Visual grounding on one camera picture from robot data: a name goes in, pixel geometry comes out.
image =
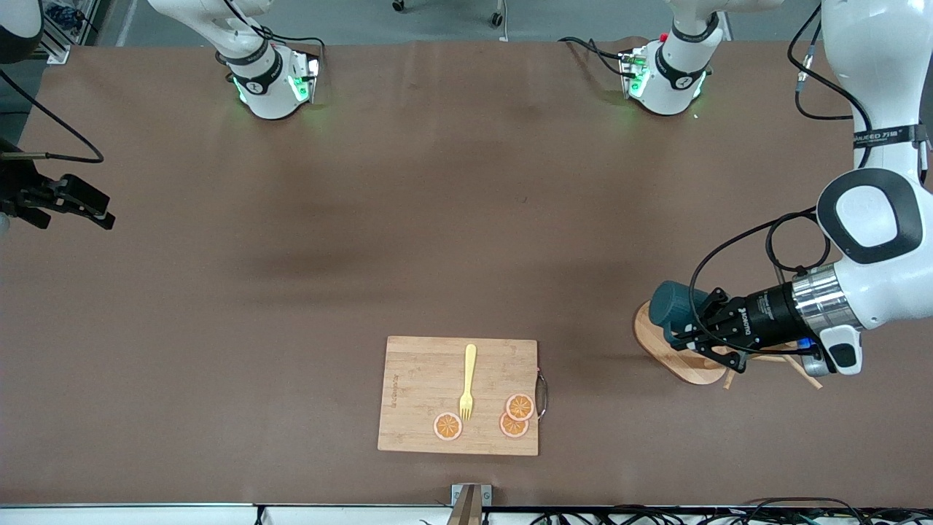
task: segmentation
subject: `fork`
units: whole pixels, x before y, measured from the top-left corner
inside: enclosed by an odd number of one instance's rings
[[[464,366],[464,395],[460,396],[460,419],[466,421],[473,414],[473,367],[476,366],[476,345],[466,345]]]

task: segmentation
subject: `wooden cutting board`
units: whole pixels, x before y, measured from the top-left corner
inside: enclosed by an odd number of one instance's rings
[[[434,434],[443,412],[459,414],[468,344],[476,345],[473,414],[453,441]],[[389,337],[385,346],[379,450],[445,454],[537,455],[537,418],[519,438],[499,430],[506,400],[535,397],[537,341],[457,337]]]

